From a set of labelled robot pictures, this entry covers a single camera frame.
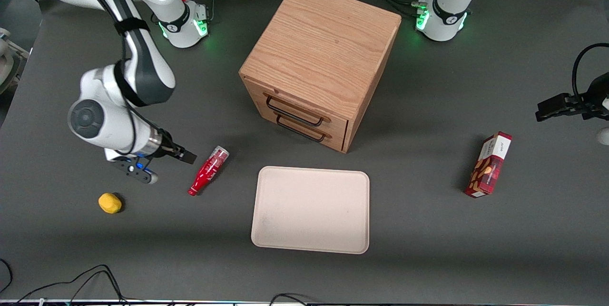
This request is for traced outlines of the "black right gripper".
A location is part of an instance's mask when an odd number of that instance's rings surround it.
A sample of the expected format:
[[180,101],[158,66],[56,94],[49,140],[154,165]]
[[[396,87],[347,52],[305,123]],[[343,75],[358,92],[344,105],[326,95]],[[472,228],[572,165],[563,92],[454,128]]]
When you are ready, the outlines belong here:
[[177,145],[169,132],[166,130],[156,130],[156,132],[160,136],[161,143],[155,151],[155,158],[170,156],[188,164],[195,163],[196,155]]

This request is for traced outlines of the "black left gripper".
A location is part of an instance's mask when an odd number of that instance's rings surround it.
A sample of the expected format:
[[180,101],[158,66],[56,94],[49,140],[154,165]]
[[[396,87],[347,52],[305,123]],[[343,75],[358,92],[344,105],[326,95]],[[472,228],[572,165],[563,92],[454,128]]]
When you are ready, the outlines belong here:
[[537,122],[580,114],[584,120],[591,118],[609,120],[608,106],[603,104],[609,96],[609,72],[595,78],[585,93],[578,92],[577,74],[573,73],[571,86],[573,95],[560,93],[538,103],[538,110],[535,112]]

